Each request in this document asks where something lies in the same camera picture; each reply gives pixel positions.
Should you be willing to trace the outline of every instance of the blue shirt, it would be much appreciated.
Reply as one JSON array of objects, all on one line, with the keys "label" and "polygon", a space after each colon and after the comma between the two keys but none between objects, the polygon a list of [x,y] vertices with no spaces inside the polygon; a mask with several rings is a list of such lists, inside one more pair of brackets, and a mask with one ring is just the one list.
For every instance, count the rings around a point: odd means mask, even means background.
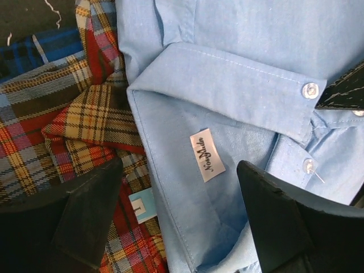
[{"label": "blue shirt", "polygon": [[[364,117],[315,105],[328,84],[364,59],[364,2],[116,5],[127,95],[171,272],[260,272],[236,174],[240,160],[351,202],[364,181]],[[226,169],[207,183],[190,142],[204,129]]]}]

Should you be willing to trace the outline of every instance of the clothing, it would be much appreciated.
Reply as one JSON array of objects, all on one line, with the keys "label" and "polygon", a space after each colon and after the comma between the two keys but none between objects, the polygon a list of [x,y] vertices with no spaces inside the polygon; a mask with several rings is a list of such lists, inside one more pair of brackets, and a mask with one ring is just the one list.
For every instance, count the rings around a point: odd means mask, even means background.
[{"label": "clothing", "polygon": [[0,205],[67,183],[118,156],[125,177],[100,271],[166,272],[156,218],[138,225],[129,200],[151,184],[126,100],[115,4],[77,1],[76,19],[81,52],[0,85]]},{"label": "clothing", "polygon": [[[260,272],[240,160],[351,202],[364,181],[364,118],[315,105],[364,59],[362,1],[116,4],[171,272]],[[190,142],[205,129],[226,168],[206,183]]]},{"label": "clothing", "polygon": [[82,44],[77,28],[44,31],[21,39],[0,48],[0,60],[9,71],[0,77],[0,83],[79,51]]}]

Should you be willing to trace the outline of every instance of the brown plaid fabric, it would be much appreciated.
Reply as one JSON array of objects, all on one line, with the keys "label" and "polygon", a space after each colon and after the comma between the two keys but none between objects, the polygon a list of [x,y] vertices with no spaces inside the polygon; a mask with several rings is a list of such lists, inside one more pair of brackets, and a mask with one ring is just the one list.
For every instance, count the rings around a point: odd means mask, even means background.
[{"label": "brown plaid fabric", "polygon": [[126,99],[111,0],[77,0],[84,51],[0,85],[0,205],[80,176],[119,156],[125,177],[101,272],[166,272],[157,220],[138,225],[128,196],[149,188]]}]

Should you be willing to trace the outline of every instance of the button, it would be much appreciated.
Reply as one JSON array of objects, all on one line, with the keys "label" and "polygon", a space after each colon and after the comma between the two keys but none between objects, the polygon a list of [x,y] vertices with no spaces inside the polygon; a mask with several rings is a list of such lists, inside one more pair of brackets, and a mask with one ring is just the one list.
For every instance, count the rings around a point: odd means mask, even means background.
[{"label": "button", "polygon": [[319,95],[319,86],[314,83],[306,84],[302,88],[302,94],[305,98],[314,99]]},{"label": "button", "polygon": [[354,115],[357,115],[358,117],[364,117],[364,111],[353,111]]},{"label": "button", "polygon": [[314,169],[313,169],[313,160],[312,159],[306,159],[303,162],[303,171],[305,173],[314,173]]}]

